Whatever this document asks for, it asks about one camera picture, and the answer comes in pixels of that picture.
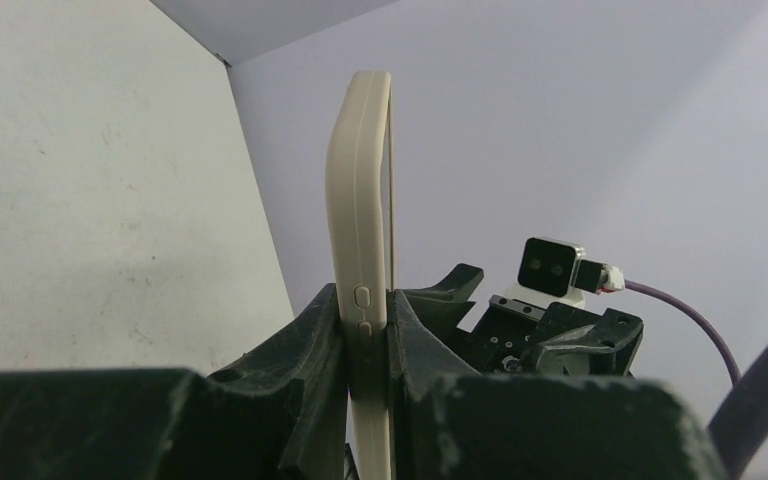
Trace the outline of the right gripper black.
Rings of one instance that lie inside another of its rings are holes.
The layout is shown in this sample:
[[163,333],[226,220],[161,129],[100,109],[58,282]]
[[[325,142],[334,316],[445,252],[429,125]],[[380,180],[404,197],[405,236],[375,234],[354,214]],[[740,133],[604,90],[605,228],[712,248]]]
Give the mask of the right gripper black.
[[459,263],[436,284],[402,293],[419,322],[441,342],[450,340],[450,349],[479,372],[630,375],[644,325],[618,310],[597,314],[560,302],[538,307],[495,295],[472,331],[457,328],[483,278],[481,268]]

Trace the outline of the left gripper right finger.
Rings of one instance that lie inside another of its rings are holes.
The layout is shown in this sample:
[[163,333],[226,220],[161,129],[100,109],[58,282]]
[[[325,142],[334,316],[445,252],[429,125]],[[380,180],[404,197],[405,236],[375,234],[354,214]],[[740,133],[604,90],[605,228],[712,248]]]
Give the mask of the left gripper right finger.
[[671,388],[628,377],[484,375],[388,300],[397,479],[723,479]]

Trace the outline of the beige phone case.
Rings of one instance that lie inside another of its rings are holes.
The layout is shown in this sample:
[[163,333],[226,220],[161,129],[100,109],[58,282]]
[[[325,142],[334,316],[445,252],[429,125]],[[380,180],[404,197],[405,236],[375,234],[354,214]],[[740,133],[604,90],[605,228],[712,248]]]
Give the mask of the beige phone case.
[[387,293],[395,270],[392,178],[383,162],[392,146],[388,130],[392,76],[356,72],[333,128],[326,155],[325,198],[339,315],[348,350],[356,461],[362,479],[392,476],[387,400]]

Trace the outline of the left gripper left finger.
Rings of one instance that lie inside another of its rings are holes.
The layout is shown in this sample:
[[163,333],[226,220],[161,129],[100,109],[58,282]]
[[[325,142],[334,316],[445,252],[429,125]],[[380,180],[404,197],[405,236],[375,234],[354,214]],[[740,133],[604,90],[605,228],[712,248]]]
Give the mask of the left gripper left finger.
[[0,372],[0,479],[340,479],[347,372],[336,289],[204,376]]

